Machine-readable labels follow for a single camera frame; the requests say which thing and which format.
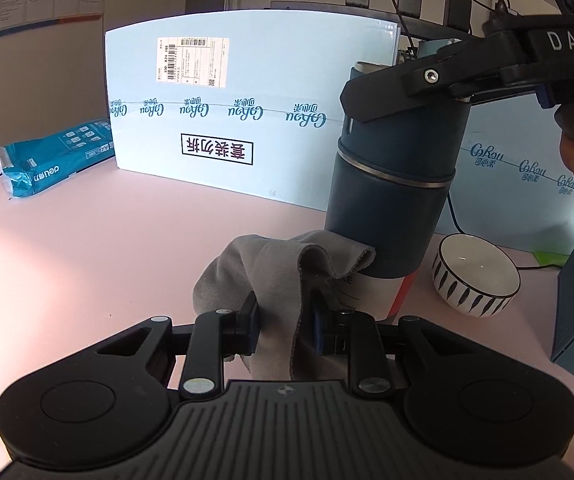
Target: metal ring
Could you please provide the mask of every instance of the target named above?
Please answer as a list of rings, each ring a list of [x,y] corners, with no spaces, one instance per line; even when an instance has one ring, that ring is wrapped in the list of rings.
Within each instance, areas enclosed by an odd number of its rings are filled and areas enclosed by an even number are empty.
[[[402,186],[411,186],[411,187],[421,187],[423,189],[440,189],[442,187],[449,187],[451,184],[452,179],[449,179],[447,182],[422,182],[421,180],[410,180],[408,178],[401,178],[399,176],[390,175],[388,173],[384,173],[383,171],[374,170],[369,166],[365,166],[364,164],[354,160],[352,157],[347,155],[346,153],[341,152],[338,150],[338,155],[347,162],[351,164],[354,168],[364,171],[365,173],[369,173],[375,177],[381,178],[382,180],[388,180],[395,184],[401,184]]]

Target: barcode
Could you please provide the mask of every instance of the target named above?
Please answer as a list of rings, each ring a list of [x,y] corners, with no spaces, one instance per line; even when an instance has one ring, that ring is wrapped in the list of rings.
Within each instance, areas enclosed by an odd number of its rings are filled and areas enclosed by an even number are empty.
[[[183,46],[206,46],[207,38],[181,38],[180,44]]]
[[[167,46],[167,79],[176,79],[176,45]]]

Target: blue package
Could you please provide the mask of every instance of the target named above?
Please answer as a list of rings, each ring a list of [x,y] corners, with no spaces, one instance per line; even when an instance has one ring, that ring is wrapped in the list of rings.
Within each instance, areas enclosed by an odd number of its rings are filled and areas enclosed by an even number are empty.
[[[43,139],[0,147],[0,174],[12,196],[30,196],[114,156],[108,121],[79,124]]]

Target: chinese characters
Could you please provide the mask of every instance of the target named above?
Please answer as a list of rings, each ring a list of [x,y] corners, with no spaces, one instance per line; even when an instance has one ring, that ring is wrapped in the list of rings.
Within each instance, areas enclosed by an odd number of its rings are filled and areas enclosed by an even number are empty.
[[[321,128],[327,122],[327,116],[318,112],[317,104],[295,104],[293,112],[285,114],[285,121],[297,122],[301,128],[308,124],[313,124],[314,128]]]
[[[127,105],[123,104],[120,99],[109,102],[109,113],[114,117],[127,115]]]
[[[241,121],[246,121],[248,117],[258,121],[263,116],[263,111],[263,107],[256,105],[253,97],[248,97],[234,100],[234,106],[227,109],[227,115],[238,116]]]
[[[537,182],[541,176],[545,176],[547,170],[544,168],[539,168],[537,162],[529,163],[529,159],[523,160],[518,169],[522,173],[522,179],[525,182]]]
[[[141,114],[147,114],[149,117],[152,117],[154,114],[161,116],[164,109],[163,103],[159,103],[156,99],[145,99],[142,102]]]
[[[482,168],[494,168],[496,162],[502,160],[504,153],[499,153],[494,151],[493,146],[488,146],[486,150],[483,150],[483,145],[479,142],[475,143],[469,153],[471,156],[476,157],[476,165]]]
[[[201,102],[200,97],[192,97],[185,99],[185,106],[180,107],[181,114],[187,114],[190,117],[207,117],[209,113],[209,105]]]
[[[254,143],[246,140],[182,134],[184,155],[202,156],[253,165]]]
[[[561,195],[574,194],[574,177],[562,174],[558,177],[558,193]]]

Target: white label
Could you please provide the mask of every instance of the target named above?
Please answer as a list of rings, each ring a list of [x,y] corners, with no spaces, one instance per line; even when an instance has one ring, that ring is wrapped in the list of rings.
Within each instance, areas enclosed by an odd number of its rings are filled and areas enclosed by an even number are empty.
[[[343,307],[367,312],[380,321],[398,313],[413,279],[414,274],[384,280],[356,272],[334,282],[334,296]]]
[[[254,165],[254,143],[247,140],[222,139],[181,134],[183,155],[202,156],[238,164]]]
[[[158,38],[156,81],[225,88],[228,38]]]

